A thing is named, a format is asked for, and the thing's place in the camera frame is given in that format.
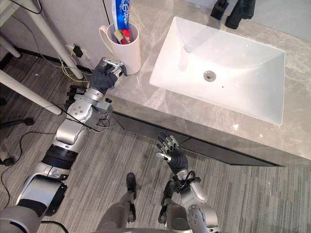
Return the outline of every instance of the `baseboard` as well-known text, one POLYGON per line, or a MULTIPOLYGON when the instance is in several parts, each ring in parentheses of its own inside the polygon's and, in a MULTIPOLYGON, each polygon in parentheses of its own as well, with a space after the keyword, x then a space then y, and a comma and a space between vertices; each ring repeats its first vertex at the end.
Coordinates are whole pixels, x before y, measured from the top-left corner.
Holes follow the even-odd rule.
MULTIPOLYGON (((24 53, 24 54, 29 54, 32 56, 36 56, 36 57, 41 57, 41 54, 38 52, 33 52, 30 50, 25 50, 19 47, 14 47, 17 51, 19 51, 20 53, 24 53)), ((51 56, 47 56, 47 55, 43 55, 45 59, 51 61, 51 62, 57 62, 60 64, 60 61, 58 58, 55 57, 51 57, 51 56)), ((0 69, 4 69, 5 66, 10 62, 10 60, 12 59, 13 55, 11 53, 7 53, 5 55, 5 57, 0 61, 0 69)), ((79 66, 77 65, 78 69, 84 72, 90 72, 89 68, 87 67, 83 67, 83 66, 79 66)))
POLYGON ((3 70, 6 65, 10 62, 10 60, 12 59, 13 55, 9 52, 7 52, 7 54, 1 59, 0 61, 0 69, 3 70))

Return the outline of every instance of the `white sink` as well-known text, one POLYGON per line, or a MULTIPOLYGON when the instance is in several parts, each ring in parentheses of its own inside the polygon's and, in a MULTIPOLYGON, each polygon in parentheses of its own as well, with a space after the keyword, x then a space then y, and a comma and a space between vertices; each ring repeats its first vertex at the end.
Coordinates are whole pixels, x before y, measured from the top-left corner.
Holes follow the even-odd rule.
POLYGON ((281 125, 284 63, 283 50, 174 17, 149 83, 281 125))

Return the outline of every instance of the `white table leg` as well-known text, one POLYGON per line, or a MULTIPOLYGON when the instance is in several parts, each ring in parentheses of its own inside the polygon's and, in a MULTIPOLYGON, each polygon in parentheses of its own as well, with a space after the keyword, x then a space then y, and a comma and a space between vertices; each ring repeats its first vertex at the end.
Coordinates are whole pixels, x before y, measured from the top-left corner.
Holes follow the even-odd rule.
POLYGON ((25 87, 23 84, 16 81, 2 70, 0 70, 0 83, 6 85, 7 87, 11 88, 12 90, 39 104, 43 108, 49 110, 56 115, 60 115, 62 113, 62 111, 57 106, 55 106, 51 102, 48 102, 29 88, 25 87))
MULTIPOLYGON (((36 11, 36 12, 39 11, 31 0, 24 0, 24 1, 22 1, 22 4, 25 7, 32 9, 33 11, 36 11)), ((83 78, 82 73, 78 70, 77 66, 75 65, 73 60, 70 58, 66 48, 59 41, 59 39, 55 36, 55 34, 51 30, 51 28, 48 26, 48 24, 46 23, 46 21, 44 20, 42 15, 37 15, 37 14, 31 13, 29 11, 26 11, 26 12, 33 19, 33 21, 37 25, 37 27, 45 35, 45 37, 50 42, 50 44, 53 46, 53 48, 56 50, 56 52, 65 61, 67 66, 73 67, 73 68, 70 68, 70 69, 74 73, 74 75, 77 77, 77 79, 82 79, 83 78)))
POLYGON ((6 48, 13 56, 19 58, 21 54, 9 43, 7 42, 2 36, 0 36, 0 44, 6 48))

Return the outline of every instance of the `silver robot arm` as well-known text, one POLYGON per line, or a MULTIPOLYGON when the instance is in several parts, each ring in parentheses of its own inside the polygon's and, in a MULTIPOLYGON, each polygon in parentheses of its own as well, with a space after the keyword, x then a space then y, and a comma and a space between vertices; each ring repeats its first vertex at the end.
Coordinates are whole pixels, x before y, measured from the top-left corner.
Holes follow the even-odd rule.
POLYGON ((104 94, 122 74, 126 75, 122 62, 101 59, 91 77, 90 88, 84 95, 74 97, 75 102, 68 108, 46 155, 25 181, 16 206, 0 212, 0 232, 35 233, 44 216, 56 213, 67 189, 63 181, 87 143, 91 129, 99 122, 108 122, 113 108, 111 100, 104 100, 104 94))
POLYGON ((200 185, 201 179, 194 171, 188 172, 188 160, 173 136, 161 133, 156 156, 166 161, 172 169, 174 186, 180 193, 187 211, 187 220, 193 233, 220 233, 215 211, 207 204, 207 196, 200 185))

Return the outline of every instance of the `robot finger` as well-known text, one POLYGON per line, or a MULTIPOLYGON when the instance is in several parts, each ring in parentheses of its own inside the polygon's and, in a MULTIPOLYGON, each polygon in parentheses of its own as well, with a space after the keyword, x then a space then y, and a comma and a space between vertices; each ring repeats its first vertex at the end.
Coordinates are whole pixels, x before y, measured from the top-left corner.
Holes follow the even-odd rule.
POLYGON ((179 144, 178 144, 177 140, 174 138, 174 136, 171 135, 170 138, 171 138, 173 146, 174 147, 179 147, 179 144))
POLYGON ((169 144, 167 144, 167 142, 162 138, 162 137, 157 137, 157 139, 159 140, 160 144, 163 145, 164 151, 166 153, 171 152, 171 147, 169 146, 169 144))
POLYGON ((163 132, 161 132, 160 135, 165 139, 165 142, 170 147, 170 150, 173 150, 174 146, 173 146, 173 143, 172 143, 171 139, 163 132))
POLYGON ((161 152, 157 152, 155 153, 156 157, 165 160, 166 162, 170 162, 171 161, 171 156, 165 154, 165 153, 161 153, 161 152))
POLYGON ((166 151, 164 150, 164 148, 163 147, 161 147, 161 145, 160 144, 156 144, 156 147, 158 147, 163 153, 166 153, 166 151))

